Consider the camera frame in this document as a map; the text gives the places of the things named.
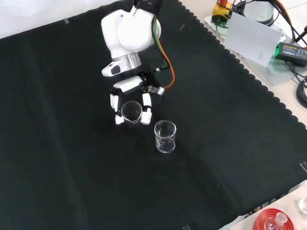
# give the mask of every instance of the glass beaker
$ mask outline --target glass beaker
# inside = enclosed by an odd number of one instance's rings
[[[304,213],[307,214],[307,196],[305,196],[301,201],[299,202],[299,208]]]
[[[175,146],[176,126],[170,121],[158,121],[154,126],[155,145],[162,153],[171,153]]]
[[[126,102],[121,108],[121,114],[125,121],[131,122],[134,125],[140,121],[142,112],[142,106],[135,101]]]

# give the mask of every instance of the black cloth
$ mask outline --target black cloth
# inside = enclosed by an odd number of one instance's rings
[[[305,126],[177,0],[159,15],[176,82],[151,125],[116,126],[100,21],[131,6],[0,40],[0,229],[215,230],[305,179]],[[141,58],[163,65],[154,46]],[[170,155],[161,119],[177,126]]]

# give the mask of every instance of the green cable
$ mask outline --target green cable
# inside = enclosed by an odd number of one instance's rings
[[[215,25],[216,25],[216,31],[217,31],[217,33],[218,33],[219,35],[226,36],[225,34],[221,34],[221,33],[219,32],[219,30],[217,29],[217,28],[220,26],[219,23],[216,22]]]
[[[153,22],[153,31],[154,31],[154,39],[156,40],[156,43],[158,44],[158,35],[157,35],[157,16],[154,16],[154,22]],[[168,64],[167,62],[164,60],[164,66],[161,67],[161,69],[167,68]]]

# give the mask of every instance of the black cable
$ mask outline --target black cable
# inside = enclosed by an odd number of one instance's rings
[[[231,17],[228,14],[224,14],[226,18],[231,19]]]
[[[277,1],[277,0],[267,0],[287,21],[287,23],[290,25],[292,30],[292,39],[296,40],[295,34],[300,36],[300,34],[297,32],[297,30],[292,26],[292,23],[290,21],[290,18],[287,16],[286,10],[283,8],[283,6]]]
[[[278,19],[279,15],[280,15],[280,13],[278,12],[277,17],[276,17],[275,20],[271,23],[271,25],[273,25],[273,24],[276,22],[276,20]]]
[[[301,40],[306,35],[307,35],[307,26],[304,28],[303,33],[301,33],[301,35],[295,40],[295,42],[299,42],[299,40]]]
[[[307,76],[303,76],[299,73],[296,72],[295,70],[295,65],[293,64],[293,68],[287,63],[285,62],[287,67],[289,68],[289,70],[294,74],[294,76],[296,77],[296,79],[299,81],[298,87],[296,89],[296,98],[298,100],[298,102],[307,109],[307,96],[305,93],[305,88],[307,88],[306,85],[306,81],[307,81]]]
[[[296,90],[296,98],[298,102],[307,109],[307,96],[305,93],[306,81],[307,77],[299,83]]]
[[[243,3],[245,3],[245,4],[249,4],[249,3],[251,3],[251,2],[253,2],[253,1],[255,1],[255,0],[251,0],[251,1],[248,1],[248,2],[242,1],[242,0],[240,0],[240,1],[243,2]]]
[[[231,6],[231,9],[232,9],[232,10],[234,10],[234,6],[236,6],[236,5],[235,5],[235,2],[236,2],[236,0],[234,0],[234,2],[232,3],[232,6]]]

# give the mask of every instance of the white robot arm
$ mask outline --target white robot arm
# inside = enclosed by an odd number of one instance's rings
[[[135,0],[130,12],[118,10],[101,21],[105,42],[113,60],[102,70],[103,76],[112,79],[141,66],[138,52],[154,44],[152,22],[154,16],[159,13],[161,5],[162,0]],[[161,25],[158,21],[156,33],[160,37]],[[165,90],[152,76],[143,74],[142,77],[134,75],[113,85],[110,103],[115,112],[117,125],[124,123],[121,115],[122,97],[137,90],[143,93],[141,123],[150,124],[152,101],[149,93],[162,96]]]
[[[139,67],[142,63],[138,52],[154,44],[151,31],[154,13],[137,7],[135,3],[130,12],[118,10],[101,21],[105,42],[113,60],[102,70],[105,77],[113,77]],[[158,21],[157,34],[160,37],[161,25]]]

